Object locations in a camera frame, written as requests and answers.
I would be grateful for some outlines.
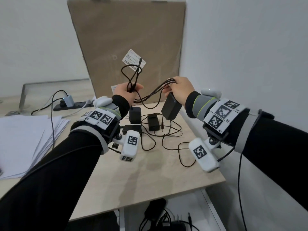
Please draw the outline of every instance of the cardboard box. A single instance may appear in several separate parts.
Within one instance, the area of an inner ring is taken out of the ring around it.
[[[146,62],[138,78],[145,87],[141,97],[178,76],[185,2],[68,0],[67,4],[96,97],[111,97],[112,86],[128,81],[121,68],[129,50]],[[131,78],[134,70],[126,67],[124,73]],[[159,93],[145,103],[158,100]]]

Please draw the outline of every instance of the white wall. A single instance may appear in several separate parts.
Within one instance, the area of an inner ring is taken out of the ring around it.
[[[308,0],[187,0],[180,75],[197,90],[219,88],[223,97],[308,131],[307,10]],[[205,135],[201,122],[189,121]],[[243,230],[238,163],[236,152],[225,158],[221,172],[227,182],[207,190],[232,231]],[[241,198],[250,231],[308,227],[308,212],[244,157]]]
[[[87,77],[66,0],[0,0],[0,97],[27,82]]]

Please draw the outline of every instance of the label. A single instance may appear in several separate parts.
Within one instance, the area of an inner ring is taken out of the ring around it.
[[[133,64],[133,65],[138,65],[139,64],[140,57],[138,54],[136,54],[132,49],[128,51],[128,53],[125,55],[123,58],[122,62],[124,62],[126,65]],[[141,69],[144,67],[146,62],[142,59],[142,62],[140,64]],[[133,71],[136,71],[137,67],[136,66],[130,66],[130,68]]]
[[[117,87],[117,85],[111,86],[111,90],[112,90],[112,94],[115,94],[115,88]]]

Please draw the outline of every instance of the person's right hand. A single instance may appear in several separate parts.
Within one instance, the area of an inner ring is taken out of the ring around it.
[[[163,89],[165,97],[169,95],[170,92],[173,93],[175,99],[182,105],[185,106],[185,102],[190,93],[195,89],[191,82],[186,77],[173,77],[176,83],[171,83]]]

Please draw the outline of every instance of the tabletop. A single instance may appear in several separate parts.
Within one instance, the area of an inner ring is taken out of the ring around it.
[[[80,95],[74,97],[74,101],[85,101],[89,95]],[[16,110],[19,103],[18,97],[2,98],[0,104],[0,116],[4,116],[11,110]],[[161,102],[154,109],[146,109],[140,105],[142,115],[151,113],[161,113],[164,102]],[[68,117],[71,122],[56,140],[56,145],[63,141],[70,131],[71,125],[85,112],[94,110],[94,108],[85,108],[81,112]],[[75,112],[76,110],[65,110],[54,112],[54,116],[64,116]],[[37,115],[49,115],[51,109],[47,108],[40,111]],[[195,138],[193,132],[188,127],[180,114],[174,120],[182,127],[183,135],[180,137],[167,136],[164,138],[164,147],[177,149],[181,142],[190,142]],[[130,124],[128,116],[121,120],[120,124]],[[167,133],[170,122],[165,120],[164,132],[157,131],[156,135]],[[191,191],[224,182],[225,178],[219,170],[212,173],[205,173],[198,163],[192,167],[184,167],[180,164],[178,151],[169,151],[162,147],[162,138],[153,137],[156,146],[150,151],[144,151],[139,143],[137,156],[133,162],[124,162],[120,160],[120,155],[112,150],[102,155],[85,187],[71,219],[89,216],[101,212],[115,210],[120,207],[133,205],[140,202],[150,201],[157,198]],[[152,139],[147,135],[142,136],[144,149],[149,149],[154,145]],[[188,143],[183,143],[180,148],[188,148]],[[194,156],[189,150],[180,150],[182,163],[191,165],[194,162]],[[0,197],[2,197],[20,178],[0,180]]]

